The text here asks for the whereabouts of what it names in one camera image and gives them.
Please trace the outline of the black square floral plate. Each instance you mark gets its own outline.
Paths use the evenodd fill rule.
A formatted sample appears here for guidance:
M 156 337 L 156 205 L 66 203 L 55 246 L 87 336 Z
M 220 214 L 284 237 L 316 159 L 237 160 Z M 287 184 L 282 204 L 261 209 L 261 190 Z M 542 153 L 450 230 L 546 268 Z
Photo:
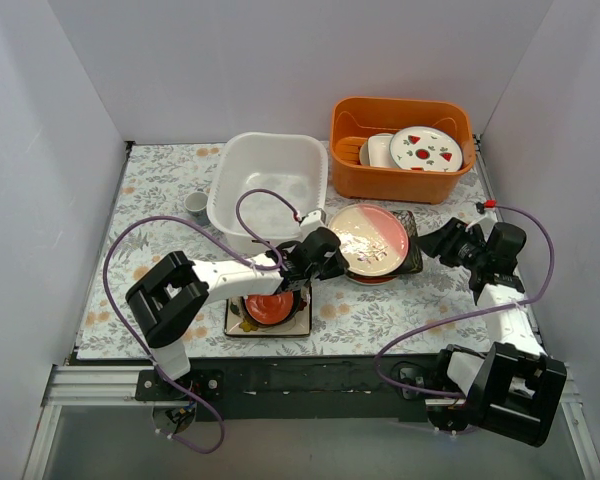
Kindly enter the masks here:
M 409 247 L 407 256 L 402 264 L 391 273 L 382 276 L 391 275 L 397 278 L 418 274 L 423 270 L 423 260 L 421 250 L 415 244 L 415 239 L 418 237 L 418 230 L 414 215 L 409 210 L 393 210 L 390 211 L 390 214 L 398 220 L 405 230 L 409 240 Z

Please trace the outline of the pink and cream round plate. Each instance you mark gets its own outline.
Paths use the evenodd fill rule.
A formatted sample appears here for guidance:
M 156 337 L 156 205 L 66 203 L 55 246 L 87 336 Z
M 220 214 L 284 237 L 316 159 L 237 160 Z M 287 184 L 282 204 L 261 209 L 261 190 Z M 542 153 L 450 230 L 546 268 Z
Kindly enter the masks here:
M 376 205 L 347 206 L 331 218 L 328 228 L 338 236 L 349 272 L 355 275 L 389 275 L 409 253 L 409 237 L 403 225 Z

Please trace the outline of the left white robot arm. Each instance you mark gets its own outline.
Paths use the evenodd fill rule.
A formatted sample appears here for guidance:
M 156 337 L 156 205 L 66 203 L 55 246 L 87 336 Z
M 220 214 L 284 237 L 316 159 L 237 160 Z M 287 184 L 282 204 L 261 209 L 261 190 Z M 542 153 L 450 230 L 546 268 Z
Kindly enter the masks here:
M 164 257 L 126 294 L 152 362 L 161 372 L 158 387 L 173 400 L 193 386 L 183 336 L 207 304 L 233 297 L 295 292 L 314 280 L 345 275 L 349 262 L 337 235 L 319 227 L 303 241 L 277 250 L 225 261 L 194 261 L 182 251 Z

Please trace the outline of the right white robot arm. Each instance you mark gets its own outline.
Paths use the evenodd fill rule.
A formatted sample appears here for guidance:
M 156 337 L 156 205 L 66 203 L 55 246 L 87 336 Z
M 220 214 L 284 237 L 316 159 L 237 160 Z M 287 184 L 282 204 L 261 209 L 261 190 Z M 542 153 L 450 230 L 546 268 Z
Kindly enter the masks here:
M 442 265 L 469 271 L 491 340 L 486 353 L 457 345 L 440 351 L 432 386 L 444 397 L 464 396 L 446 407 L 427 405 L 429 421 L 442 431 L 478 427 L 533 447 L 550 433 L 567 371 L 540 345 L 520 305 L 524 286 L 514 271 L 526 240 L 525 231 L 509 223 L 497 222 L 485 234 L 458 218 L 415 240 Z

